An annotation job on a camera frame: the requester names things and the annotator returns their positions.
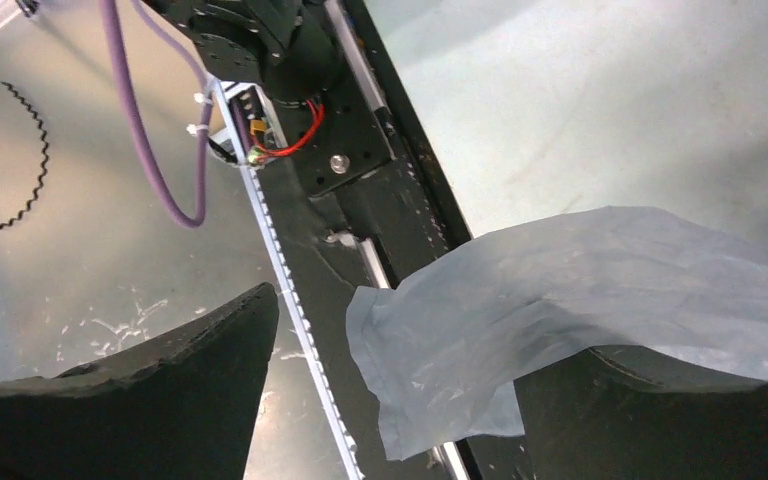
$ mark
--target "crumpled plastic film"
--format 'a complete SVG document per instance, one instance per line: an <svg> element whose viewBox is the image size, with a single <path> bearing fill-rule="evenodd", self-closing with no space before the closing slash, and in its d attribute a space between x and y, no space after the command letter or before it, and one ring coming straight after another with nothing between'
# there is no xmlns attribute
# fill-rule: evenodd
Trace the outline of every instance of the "crumpled plastic film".
<svg viewBox="0 0 768 480"><path fill-rule="evenodd" d="M642 345L768 381L768 248L654 208L610 207L484 235L396 290L358 289L352 356L389 459L522 434L514 379Z"/></svg>

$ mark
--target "screw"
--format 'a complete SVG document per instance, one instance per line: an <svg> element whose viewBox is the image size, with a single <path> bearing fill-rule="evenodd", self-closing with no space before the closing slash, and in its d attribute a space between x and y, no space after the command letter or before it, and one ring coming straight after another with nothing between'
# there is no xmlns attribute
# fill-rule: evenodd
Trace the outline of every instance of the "screw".
<svg viewBox="0 0 768 480"><path fill-rule="evenodd" d="M342 175L349 171L349 157L345 155L334 155L331 157L331 170L337 175Z"/></svg>

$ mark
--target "white toothed strip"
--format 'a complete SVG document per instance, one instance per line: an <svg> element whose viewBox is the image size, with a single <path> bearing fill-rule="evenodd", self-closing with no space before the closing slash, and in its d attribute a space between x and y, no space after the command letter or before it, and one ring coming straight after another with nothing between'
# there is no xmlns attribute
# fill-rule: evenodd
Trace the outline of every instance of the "white toothed strip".
<svg viewBox="0 0 768 480"><path fill-rule="evenodd" d="M233 125L225 91L217 85L214 93L216 94L217 103L219 104L219 109L222 112L225 124ZM237 132L233 131L228 131L228 134L230 135L231 143L234 145L234 151L237 154L237 157L243 158L243 146L240 142L239 135ZM340 410L334 402L334 394L331 392L328 379L325 377L325 368L322 366L322 362L319 359L319 351L316 349L313 335L310 332L310 322L305 317L298 293L295 291L295 283L293 283L290 268L287 266L286 259L281 250L281 243L278 241L278 235L275 232L275 228L273 228L272 218L269 216L269 208L263 200L264 197L260 181L257 178L257 172L245 167L242 168L240 172L242 173L243 183L246 186L246 191L252 208L254 209L255 216L258 219L258 225L260 226L260 232L263 236L264 243L266 244L266 249L269 252L269 258L272 260L272 267L275 270L275 275L278 277L280 290L282 292L291 293L291 295L283 295L284 301L287 303L290 318L293 320L293 327L296 329L296 335L299 337L299 343L305 354L305 360L310 369L311 376L313 377L316 392L325 409L325 415L328 418L331 433L334 435L334 439L337 442L337 449L340 451L343 466L345 467L350 480L362 480L364 474L360 471L357 459L355 458L357 443L355 443L354 438L352 438L351 434L349 434L346 429L346 425L340 417Z"/></svg>

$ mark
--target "gray surface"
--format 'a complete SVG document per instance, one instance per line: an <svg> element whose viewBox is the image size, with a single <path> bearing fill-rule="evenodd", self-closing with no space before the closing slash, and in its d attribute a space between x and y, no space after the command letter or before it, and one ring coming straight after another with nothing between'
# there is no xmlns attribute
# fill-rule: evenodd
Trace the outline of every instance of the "gray surface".
<svg viewBox="0 0 768 480"><path fill-rule="evenodd" d="M0 31L0 80L42 113L52 143L42 198L0 232L0 380L56 375L274 281L236 170L210 165L200 230L175 226L155 200L119 110L95 2L43 8L35 22L20 17ZM120 9L155 152L191 209L194 142L184 127L196 118L194 80L127 2ZM33 186L36 137L0 85L0 219ZM286 315L281 322L246 478L342 478L298 340Z"/></svg>
<svg viewBox="0 0 768 480"><path fill-rule="evenodd" d="M368 3L473 233L651 205L768 244L768 1Z"/></svg>

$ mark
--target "plastic bag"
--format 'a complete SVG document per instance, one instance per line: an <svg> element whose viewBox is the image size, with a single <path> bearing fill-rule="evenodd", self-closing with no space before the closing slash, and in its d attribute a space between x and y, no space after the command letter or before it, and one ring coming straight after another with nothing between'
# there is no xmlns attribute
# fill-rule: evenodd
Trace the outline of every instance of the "plastic bag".
<svg viewBox="0 0 768 480"><path fill-rule="evenodd" d="M396 290L358 289L347 334L387 457L404 459L521 433L500 387L588 347L768 380L768 248L653 208L561 215L484 235Z"/></svg>

